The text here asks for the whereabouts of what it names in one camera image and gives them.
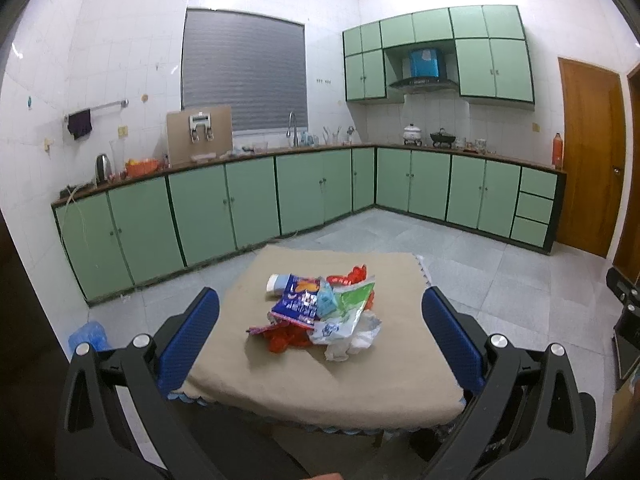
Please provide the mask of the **blue and white paper cup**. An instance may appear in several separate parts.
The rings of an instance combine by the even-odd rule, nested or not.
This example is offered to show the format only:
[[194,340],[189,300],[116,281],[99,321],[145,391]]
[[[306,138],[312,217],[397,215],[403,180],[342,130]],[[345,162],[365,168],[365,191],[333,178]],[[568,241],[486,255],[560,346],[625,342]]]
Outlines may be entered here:
[[288,287],[291,274],[271,274],[266,284],[266,294],[269,296],[281,296]]

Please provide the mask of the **dark blue snack wrapper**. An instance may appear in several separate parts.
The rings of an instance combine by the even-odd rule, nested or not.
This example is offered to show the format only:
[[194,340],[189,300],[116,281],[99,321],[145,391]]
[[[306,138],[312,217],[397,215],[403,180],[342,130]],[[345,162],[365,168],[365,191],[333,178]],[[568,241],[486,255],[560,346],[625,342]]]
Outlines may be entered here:
[[281,321],[286,321],[312,330],[317,315],[318,278],[301,278],[291,274],[288,287],[271,308],[270,314]]

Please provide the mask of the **light blue milk carton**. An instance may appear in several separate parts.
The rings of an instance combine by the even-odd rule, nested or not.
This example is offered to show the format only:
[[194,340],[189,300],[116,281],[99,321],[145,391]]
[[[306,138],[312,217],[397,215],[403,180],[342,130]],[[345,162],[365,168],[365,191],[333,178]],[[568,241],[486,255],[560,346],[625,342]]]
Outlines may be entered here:
[[322,278],[317,294],[317,316],[318,318],[327,318],[336,309],[337,300],[333,288],[327,280]]

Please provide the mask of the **white tissue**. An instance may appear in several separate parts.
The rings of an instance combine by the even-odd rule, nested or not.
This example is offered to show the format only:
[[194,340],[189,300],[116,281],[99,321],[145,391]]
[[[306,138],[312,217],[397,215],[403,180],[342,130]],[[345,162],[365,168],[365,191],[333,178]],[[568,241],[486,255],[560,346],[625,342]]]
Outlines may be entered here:
[[363,350],[369,349],[380,333],[382,321],[371,311],[364,310],[354,329],[345,339],[331,342],[324,352],[327,361],[345,362],[351,356],[356,356]]

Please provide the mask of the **red plastic bag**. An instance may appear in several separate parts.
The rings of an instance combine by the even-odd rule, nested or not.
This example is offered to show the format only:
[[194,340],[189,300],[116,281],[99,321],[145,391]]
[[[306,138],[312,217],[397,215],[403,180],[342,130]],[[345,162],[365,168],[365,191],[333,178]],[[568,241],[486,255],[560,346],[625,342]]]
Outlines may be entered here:
[[337,309],[333,313],[345,314],[360,308],[372,309],[374,284],[368,282],[368,270],[365,264],[354,266],[346,275],[329,275],[326,280],[332,286],[337,300]]

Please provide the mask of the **black cabinet with glass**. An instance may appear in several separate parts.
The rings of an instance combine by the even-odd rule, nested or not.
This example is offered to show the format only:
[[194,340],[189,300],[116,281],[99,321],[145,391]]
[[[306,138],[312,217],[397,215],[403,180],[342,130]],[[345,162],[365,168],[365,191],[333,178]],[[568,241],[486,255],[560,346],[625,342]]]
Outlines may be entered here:
[[617,389],[639,364],[639,330],[639,308],[634,304],[624,304],[613,328]]

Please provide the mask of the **wooden door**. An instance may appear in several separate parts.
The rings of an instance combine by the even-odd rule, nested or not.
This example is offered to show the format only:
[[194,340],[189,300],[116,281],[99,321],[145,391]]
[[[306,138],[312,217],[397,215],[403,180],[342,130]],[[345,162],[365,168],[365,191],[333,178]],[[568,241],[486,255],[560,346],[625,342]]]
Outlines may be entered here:
[[620,75],[559,59],[564,106],[566,185],[562,244],[604,257],[622,199],[626,122]]
[[620,237],[613,259],[614,266],[632,284],[639,283],[639,66],[628,74],[630,97],[630,140],[626,147],[626,205],[620,213]]

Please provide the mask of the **orange plastic basket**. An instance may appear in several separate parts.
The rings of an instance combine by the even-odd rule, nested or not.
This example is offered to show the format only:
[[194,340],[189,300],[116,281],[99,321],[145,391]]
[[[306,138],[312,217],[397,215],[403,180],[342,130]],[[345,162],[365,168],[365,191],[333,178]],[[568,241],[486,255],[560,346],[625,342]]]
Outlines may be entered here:
[[129,159],[125,164],[125,171],[128,178],[141,178],[148,174],[154,174],[160,168],[160,162],[154,158],[142,160]]

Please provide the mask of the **steel electric kettle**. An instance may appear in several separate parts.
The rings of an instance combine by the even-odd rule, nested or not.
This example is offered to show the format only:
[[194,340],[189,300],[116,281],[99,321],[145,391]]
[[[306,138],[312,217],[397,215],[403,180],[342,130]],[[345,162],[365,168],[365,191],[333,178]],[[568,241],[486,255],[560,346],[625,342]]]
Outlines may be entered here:
[[112,174],[111,161],[107,154],[96,156],[96,185],[107,184]]

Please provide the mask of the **black wok on stove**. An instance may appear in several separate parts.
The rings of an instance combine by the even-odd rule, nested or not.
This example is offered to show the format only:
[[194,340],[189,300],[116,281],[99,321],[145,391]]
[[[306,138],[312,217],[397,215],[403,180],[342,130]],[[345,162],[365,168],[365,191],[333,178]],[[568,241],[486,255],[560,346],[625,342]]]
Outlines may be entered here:
[[445,150],[453,150],[457,137],[447,132],[444,128],[440,128],[437,132],[431,133],[430,138],[433,148],[444,148]]

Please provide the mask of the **chrome sink faucet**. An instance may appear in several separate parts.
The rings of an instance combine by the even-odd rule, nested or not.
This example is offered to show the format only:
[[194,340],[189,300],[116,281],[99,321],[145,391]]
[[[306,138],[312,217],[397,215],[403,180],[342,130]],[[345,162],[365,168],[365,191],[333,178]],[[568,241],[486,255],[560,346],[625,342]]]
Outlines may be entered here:
[[293,147],[299,146],[299,136],[297,133],[297,118],[294,110],[288,113],[288,128],[286,129],[285,136],[288,138],[288,143]]

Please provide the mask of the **black range hood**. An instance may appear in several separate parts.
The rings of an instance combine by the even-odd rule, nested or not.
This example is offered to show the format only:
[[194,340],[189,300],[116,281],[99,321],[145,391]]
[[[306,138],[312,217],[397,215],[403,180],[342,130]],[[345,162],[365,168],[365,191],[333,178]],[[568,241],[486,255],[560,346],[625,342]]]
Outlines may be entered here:
[[402,93],[457,90],[458,83],[448,76],[446,56],[437,48],[389,53],[387,87]]

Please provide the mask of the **grey window blind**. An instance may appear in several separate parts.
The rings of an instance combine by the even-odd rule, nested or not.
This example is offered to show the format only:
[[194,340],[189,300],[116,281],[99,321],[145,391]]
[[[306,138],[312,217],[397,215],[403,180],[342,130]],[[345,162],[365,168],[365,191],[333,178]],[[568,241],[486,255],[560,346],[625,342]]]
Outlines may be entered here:
[[258,14],[186,10],[181,104],[231,107],[232,130],[308,126],[305,26]]

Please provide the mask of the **dark towel on rail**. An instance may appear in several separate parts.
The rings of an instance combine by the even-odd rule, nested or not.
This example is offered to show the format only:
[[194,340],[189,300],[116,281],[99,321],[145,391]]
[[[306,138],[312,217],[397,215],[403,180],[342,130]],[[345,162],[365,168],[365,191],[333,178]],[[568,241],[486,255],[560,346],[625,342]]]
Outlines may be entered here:
[[86,108],[66,118],[67,131],[75,141],[88,136],[92,131],[91,110]]

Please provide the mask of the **green upper wall cabinets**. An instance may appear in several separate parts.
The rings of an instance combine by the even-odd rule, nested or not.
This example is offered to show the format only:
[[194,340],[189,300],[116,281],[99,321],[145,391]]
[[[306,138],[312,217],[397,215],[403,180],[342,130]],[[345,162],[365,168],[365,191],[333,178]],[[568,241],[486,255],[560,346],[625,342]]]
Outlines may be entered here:
[[532,61],[512,4],[412,12],[343,32],[348,102],[454,91],[470,103],[532,108]]

